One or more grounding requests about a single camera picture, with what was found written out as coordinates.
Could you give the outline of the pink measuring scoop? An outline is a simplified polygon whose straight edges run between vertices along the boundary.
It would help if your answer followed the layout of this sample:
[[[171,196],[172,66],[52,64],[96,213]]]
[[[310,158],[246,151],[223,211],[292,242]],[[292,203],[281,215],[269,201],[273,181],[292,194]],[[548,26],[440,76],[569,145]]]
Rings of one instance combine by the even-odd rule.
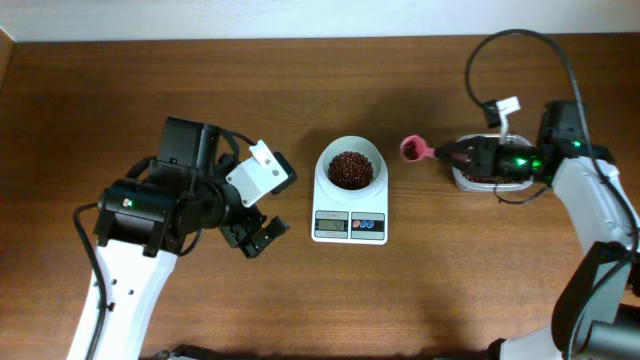
[[[419,135],[406,137],[400,144],[400,154],[406,162],[417,162],[424,159],[435,159],[435,149]]]

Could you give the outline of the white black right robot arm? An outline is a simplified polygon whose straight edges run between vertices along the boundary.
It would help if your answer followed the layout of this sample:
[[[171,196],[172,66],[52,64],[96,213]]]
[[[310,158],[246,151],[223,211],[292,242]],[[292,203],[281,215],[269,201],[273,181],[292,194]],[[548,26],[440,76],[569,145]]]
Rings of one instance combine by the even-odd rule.
[[[636,359],[639,309],[622,301],[639,285],[639,218],[614,158],[585,136],[574,101],[545,105],[533,146],[477,135],[440,146],[438,160],[478,178],[545,183],[560,199],[584,258],[558,298],[549,326],[498,339],[489,359]]]

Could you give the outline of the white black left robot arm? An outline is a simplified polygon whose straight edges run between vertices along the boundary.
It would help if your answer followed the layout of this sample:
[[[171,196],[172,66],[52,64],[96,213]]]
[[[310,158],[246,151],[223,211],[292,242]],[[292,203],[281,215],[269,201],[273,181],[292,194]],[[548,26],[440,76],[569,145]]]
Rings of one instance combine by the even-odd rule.
[[[92,277],[68,356],[71,359],[136,359],[159,295],[179,258],[203,231],[217,229],[248,259],[258,257],[289,230],[268,219],[258,201],[294,183],[286,158],[263,141],[206,123],[167,118],[157,155],[142,159],[106,188],[91,242],[80,215],[73,222],[88,256]]]

